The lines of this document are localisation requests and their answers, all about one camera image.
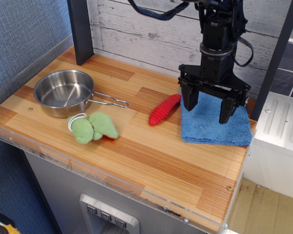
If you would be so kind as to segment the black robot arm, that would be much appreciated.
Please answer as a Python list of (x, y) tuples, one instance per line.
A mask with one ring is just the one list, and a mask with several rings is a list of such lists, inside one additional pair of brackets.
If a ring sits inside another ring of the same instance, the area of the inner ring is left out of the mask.
[(239, 106), (246, 106), (250, 85), (233, 72), (237, 44), (252, 48), (241, 36), (247, 19), (241, 0), (196, 0), (201, 32), (201, 64), (179, 66), (178, 83), (184, 107), (191, 111), (198, 103), (199, 93), (222, 100), (219, 122), (225, 124)]

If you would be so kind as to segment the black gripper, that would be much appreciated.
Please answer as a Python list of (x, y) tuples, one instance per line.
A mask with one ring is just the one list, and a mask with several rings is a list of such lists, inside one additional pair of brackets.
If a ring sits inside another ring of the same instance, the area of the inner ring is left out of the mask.
[(178, 83), (184, 107), (191, 111), (198, 103), (200, 92), (222, 100), (219, 123), (226, 124), (237, 107), (246, 106), (251, 86), (238, 78), (233, 67), (238, 64), (235, 52), (202, 53), (200, 65), (179, 66)]

